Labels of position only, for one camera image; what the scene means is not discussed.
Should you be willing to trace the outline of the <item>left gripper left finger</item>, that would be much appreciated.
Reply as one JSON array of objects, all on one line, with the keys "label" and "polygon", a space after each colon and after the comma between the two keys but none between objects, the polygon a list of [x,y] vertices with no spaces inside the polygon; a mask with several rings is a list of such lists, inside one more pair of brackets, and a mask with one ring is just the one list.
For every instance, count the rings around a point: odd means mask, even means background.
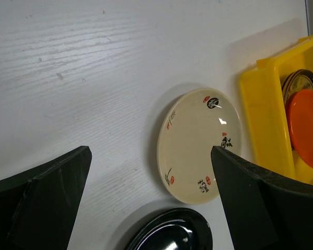
[{"label": "left gripper left finger", "polygon": [[67,249],[91,160],[80,146],[0,180],[0,249]]}]

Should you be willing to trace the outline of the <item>orange plate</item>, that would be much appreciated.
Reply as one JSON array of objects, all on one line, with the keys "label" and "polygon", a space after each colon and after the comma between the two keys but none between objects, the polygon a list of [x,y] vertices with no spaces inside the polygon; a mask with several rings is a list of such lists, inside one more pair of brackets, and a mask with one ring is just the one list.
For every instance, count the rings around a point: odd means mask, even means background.
[{"label": "orange plate", "polygon": [[291,145],[299,157],[313,168],[313,91],[301,90],[286,104]]}]

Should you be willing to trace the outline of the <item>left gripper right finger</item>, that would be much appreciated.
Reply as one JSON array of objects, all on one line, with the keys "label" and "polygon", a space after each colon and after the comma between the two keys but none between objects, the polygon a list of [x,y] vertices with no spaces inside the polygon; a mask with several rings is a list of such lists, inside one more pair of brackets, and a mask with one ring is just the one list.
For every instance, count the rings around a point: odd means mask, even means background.
[{"label": "left gripper right finger", "polygon": [[313,249],[313,185],[220,146],[211,161],[235,249]]}]

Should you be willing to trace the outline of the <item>black plate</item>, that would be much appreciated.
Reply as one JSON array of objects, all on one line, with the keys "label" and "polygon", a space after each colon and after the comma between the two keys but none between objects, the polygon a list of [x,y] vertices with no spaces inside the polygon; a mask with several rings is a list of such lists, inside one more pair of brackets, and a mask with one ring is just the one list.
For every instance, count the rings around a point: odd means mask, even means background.
[{"label": "black plate", "polygon": [[172,208],[143,224],[123,249],[213,249],[213,237],[202,214]]}]

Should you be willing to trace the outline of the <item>yellow brown plate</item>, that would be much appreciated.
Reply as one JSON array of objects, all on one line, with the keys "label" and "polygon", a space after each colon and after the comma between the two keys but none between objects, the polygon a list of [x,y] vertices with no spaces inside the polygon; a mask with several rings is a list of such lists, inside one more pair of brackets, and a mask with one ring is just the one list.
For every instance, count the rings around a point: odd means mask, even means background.
[{"label": "yellow brown plate", "polygon": [[283,103],[286,105],[288,99],[301,90],[313,91],[313,72],[300,69],[291,73],[282,84]]}]

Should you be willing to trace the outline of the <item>cream plate with characters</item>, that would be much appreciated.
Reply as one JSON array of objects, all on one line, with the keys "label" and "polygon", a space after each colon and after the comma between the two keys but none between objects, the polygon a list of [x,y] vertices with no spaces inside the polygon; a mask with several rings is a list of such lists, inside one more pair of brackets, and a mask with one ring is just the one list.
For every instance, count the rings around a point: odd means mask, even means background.
[{"label": "cream plate with characters", "polygon": [[216,89],[200,88],[184,94],[165,117],[156,148],[161,180],[174,198],[199,205],[218,196],[211,161],[214,146],[241,153],[237,110]]}]

